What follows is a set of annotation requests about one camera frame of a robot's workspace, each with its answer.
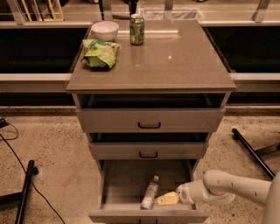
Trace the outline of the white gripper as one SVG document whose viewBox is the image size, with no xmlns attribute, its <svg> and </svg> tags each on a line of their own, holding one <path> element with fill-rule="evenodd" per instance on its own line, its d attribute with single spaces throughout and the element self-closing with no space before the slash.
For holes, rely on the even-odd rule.
<svg viewBox="0 0 280 224">
<path fill-rule="evenodd" d="M 155 199 L 155 203 L 157 206 L 174 205 L 179 201 L 185 205 L 193 205 L 195 203 L 190 193 L 189 183 L 179 185 L 176 189 L 176 192 L 168 192 Z"/>
</svg>

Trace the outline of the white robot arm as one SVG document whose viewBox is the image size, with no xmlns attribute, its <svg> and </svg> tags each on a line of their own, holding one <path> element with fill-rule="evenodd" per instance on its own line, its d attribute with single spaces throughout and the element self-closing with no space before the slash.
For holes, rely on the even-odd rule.
<svg viewBox="0 0 280 224">
<path fill-rule="evenodd" d="M 174 192 L 156 198 L 159 206 L 197 202 L 225 205 L 238 195 L 264 206 L 262 224 L 280 224 L 280 173 L 271 181 L 235 176 L 220 170 L 209 170 L 203 178 L 179 185 Z"/>
</svg>

